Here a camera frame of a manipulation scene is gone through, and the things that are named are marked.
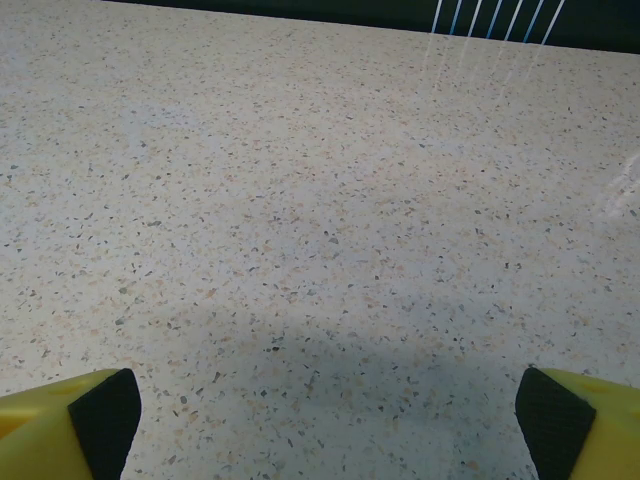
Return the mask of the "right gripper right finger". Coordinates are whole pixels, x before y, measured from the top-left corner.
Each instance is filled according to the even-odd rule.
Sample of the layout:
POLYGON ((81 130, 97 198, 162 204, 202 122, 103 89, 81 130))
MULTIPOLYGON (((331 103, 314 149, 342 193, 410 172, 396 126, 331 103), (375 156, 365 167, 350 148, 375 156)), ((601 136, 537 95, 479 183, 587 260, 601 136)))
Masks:
POLYGON ((530 367, 515 413, 540 479, 639 478, 638 389, 530 367))

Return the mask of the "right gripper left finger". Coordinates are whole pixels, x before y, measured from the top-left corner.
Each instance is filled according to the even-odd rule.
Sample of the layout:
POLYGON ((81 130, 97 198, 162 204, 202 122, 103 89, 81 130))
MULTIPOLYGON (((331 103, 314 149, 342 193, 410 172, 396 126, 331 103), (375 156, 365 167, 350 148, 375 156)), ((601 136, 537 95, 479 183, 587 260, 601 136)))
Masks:
POLYGON ((1 398, 1 477, 119 479, 141 419, 134 372, 105 369, 1 398))

